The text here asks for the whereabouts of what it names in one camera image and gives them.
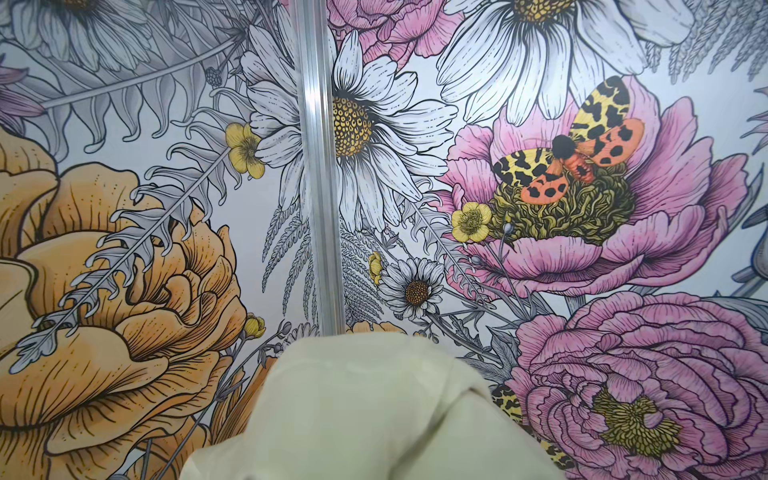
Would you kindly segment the cream beige cloth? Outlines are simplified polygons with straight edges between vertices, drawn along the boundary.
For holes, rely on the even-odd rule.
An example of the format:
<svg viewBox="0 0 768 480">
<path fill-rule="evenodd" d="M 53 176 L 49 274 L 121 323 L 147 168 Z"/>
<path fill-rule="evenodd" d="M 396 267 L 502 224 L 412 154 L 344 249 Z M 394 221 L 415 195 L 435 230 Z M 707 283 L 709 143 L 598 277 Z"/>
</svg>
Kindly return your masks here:
<svg viewBox="0 0 768 480">
<path fill-rule="evenodd" d="M 185 479 L 559 479 L 472 367 L 399 333 L 305 338 L 271 368 L 243 433 Z"/>
</svg>

